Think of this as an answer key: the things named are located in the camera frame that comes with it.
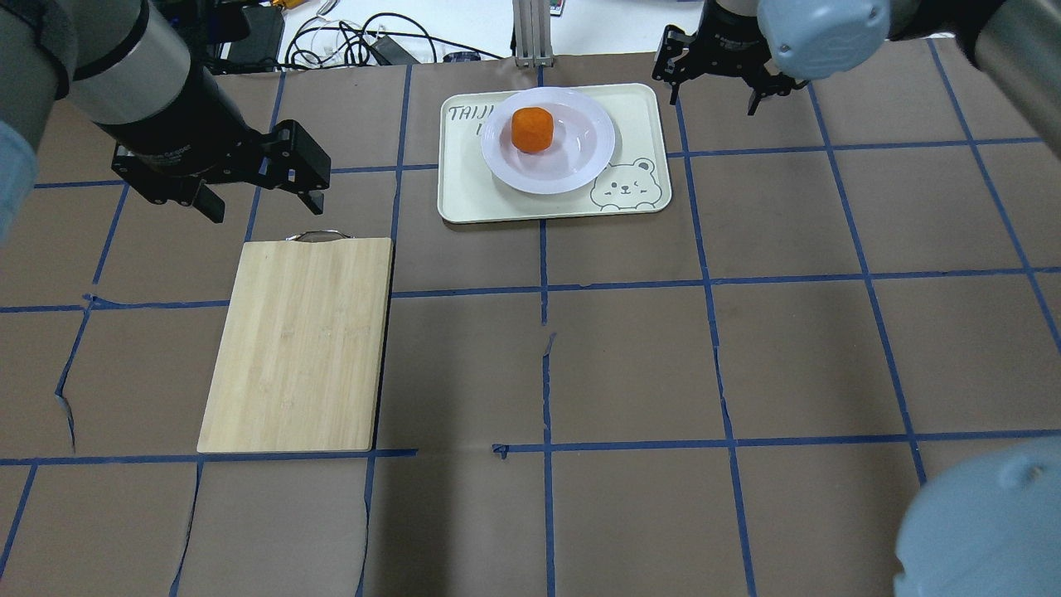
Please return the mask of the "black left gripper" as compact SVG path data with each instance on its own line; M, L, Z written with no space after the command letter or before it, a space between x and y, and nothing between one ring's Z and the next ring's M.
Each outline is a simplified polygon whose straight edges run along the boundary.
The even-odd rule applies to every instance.
M176 201L216 224L226 205L211 185L245 182L294 194L316 216L330 187L332 160L316 139L293 119L267 133L249 125L114 125L117 146L111 169L149 203Z

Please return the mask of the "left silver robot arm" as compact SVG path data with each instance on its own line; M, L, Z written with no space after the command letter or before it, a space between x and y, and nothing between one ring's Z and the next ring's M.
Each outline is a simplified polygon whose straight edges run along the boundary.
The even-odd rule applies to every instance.
M36 185L46 124L64 99L116 141L114 173L152 204L221 223L213 186L247 182L321 215L332 169L321 144L292 119L254 129L151 2L4 1L1 16L3 238Z

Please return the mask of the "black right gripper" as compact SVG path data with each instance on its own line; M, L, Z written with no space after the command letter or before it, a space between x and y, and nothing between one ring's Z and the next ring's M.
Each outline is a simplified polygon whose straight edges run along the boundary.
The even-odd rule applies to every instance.
M742 80L750 89L747 116L756 115L759 105L770 96L788 96L803 90L807 80L793 80L783 72L772 73L766 39L753 17L708 17L693 34L681 27L664 27L653 63L653 80L667 84L668 104L676 106L680 86L702 75Z

